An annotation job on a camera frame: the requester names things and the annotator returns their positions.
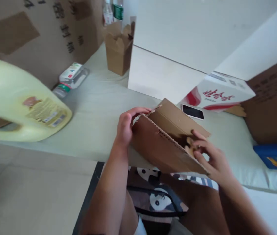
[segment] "gray floor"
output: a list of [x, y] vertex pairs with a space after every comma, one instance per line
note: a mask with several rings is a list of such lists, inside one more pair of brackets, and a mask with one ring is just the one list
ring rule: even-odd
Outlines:
[[72, 234], [96, 164], [0, 145], [0, 234]]

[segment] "person's right hand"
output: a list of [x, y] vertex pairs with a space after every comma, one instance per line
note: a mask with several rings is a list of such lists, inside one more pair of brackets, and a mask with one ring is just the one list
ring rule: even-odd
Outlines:
[[[194, 157], [210, 173], [209, 177], [219, 185], [225, 185], [235, 180], [224, 152], [215, 147], [198, 131], [192, 130], [192, 133], [198, 138], [193, 142], [195, 146], [198, 146], [198, 150], [194, 151]], [[209, 156], [209, 161], [203, 157], [202, 153]]]

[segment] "phone screen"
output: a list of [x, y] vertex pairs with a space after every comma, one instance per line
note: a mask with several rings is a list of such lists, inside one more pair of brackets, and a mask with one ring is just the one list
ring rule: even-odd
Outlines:
[[187, 115], [199, 118], [204, 120], [204, 115], [203, 115], [203, 111], [186, 106], [186, 105], [182, 105], [182, 111], [184, 113], [186, 113]]

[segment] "white box with red design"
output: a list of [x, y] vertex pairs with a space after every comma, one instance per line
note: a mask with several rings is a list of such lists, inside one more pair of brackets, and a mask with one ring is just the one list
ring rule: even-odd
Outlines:
[[221, 112], [254, 96], [255, 92], [245, 81], [212, 72], [183, 100], [193, 106]]

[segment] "white cabinet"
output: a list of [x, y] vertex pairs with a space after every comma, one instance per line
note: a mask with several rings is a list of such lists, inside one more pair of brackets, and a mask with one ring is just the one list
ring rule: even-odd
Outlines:
[[277, 11], [277, 0], [136, 3], [128, 88], [174, 104]]
[[205, 73], [133, 46], [128, 88], [179, 103]]
[[140, 0], [134, 45], [210, 73], [276, 11], [277, 0]]

